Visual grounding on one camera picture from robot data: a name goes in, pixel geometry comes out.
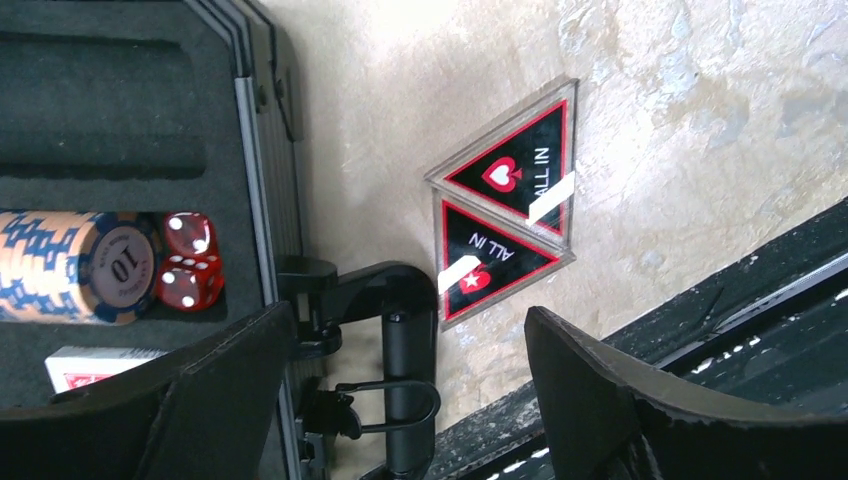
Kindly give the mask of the black poker set case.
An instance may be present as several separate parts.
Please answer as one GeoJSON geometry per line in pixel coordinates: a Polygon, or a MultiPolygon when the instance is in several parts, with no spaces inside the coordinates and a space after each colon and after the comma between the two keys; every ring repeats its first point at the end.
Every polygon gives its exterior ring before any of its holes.
{"type": "MultiPolygon", "coordinates": [[[[279,302],[295,342],[262,451],[283,479],[323,479],[330,443],[390,431],[389,390],[430,372],[438,306],[417,267],[347,274],[307,244],[294,44],[258,1],[5,1],[1,212],[170,212],[213,223],[224,287],[209,308],[153,303],[125,325],[5,322],[1,414],[48,406],[64,346],[167,354],[279,302]]],[[[256,479],[260,475],[260,462],[256,479]]]]}

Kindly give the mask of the red die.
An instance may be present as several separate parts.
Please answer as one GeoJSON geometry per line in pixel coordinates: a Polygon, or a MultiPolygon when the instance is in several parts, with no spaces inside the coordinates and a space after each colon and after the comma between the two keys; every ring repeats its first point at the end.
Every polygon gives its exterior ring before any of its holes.
{"type": "Polygon", "coordinates": [[[163,220],[163,235],[171,251],[187,257],[219,254],[216,229],[199,212],[170,212],[163,220]]]}
{"type": "Polygon", "coordinates": [[[218,256],[171,255],[157,274],[157,297],[166,305],[194,312],[211,307],[225,284],[218,256]]]}

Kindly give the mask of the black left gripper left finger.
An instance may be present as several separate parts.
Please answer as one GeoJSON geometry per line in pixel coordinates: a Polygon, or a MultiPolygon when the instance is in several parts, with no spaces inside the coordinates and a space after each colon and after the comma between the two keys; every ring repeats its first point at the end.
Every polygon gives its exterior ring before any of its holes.
{"type": "Polygon", "coordinates": [[[295,342],[287,302],[1,414],[5,479],[251,479],[295,342]]]}

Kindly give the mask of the tan blue poker chip roll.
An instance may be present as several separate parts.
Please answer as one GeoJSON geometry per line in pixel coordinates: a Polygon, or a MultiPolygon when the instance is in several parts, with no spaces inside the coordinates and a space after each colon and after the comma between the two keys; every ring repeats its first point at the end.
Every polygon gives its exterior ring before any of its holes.
{"type": "Polygon", "coordinates": [[[153,303],[162,251],[146,214],[4,209],[1,318],[131,323],[153,303]]]}

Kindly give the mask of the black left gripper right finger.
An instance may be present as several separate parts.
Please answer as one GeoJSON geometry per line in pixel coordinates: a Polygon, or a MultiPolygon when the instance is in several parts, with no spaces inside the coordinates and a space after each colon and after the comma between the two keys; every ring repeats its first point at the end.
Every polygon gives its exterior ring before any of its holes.
{"type": "Polygon", "coordinates": [[[547,308],[524,334],[559,479],[843,479],[847,421],[734,397],[588,335],[547,308]]]}

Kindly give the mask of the triangular all-in button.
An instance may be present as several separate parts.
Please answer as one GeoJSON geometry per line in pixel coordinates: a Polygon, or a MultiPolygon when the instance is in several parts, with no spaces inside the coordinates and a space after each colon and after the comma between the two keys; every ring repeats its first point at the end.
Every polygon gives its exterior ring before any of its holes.
{"type": "Polygon", "coordinates": [[[568,75],[545,83],[451,147],[426,181],[551,249],[569,249],[579,87],[568,75]]]}
{"type": "Polygon", "coordinates": [[[541,281],[575,260],[477,206],[433,192],[434,251],[440,328],[468,318],[541,281]]]}

